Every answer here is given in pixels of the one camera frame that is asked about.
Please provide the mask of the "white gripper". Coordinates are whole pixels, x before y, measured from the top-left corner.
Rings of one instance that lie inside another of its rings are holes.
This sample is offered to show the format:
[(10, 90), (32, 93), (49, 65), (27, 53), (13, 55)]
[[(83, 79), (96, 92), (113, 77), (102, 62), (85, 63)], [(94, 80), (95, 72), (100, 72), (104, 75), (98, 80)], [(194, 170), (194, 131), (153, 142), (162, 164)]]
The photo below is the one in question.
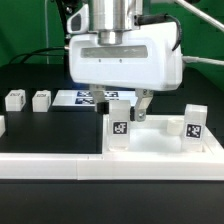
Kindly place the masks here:
[(104, 86), (135, 88), (131, 120), (143, 122), (152, 90), (182, 82), (182, 29), (168, 14), (144, 16), (135, 3), (87, 3), (68, 19), (67, 31), (70, 75), (90, 84), (97, 113), (104, 112)]

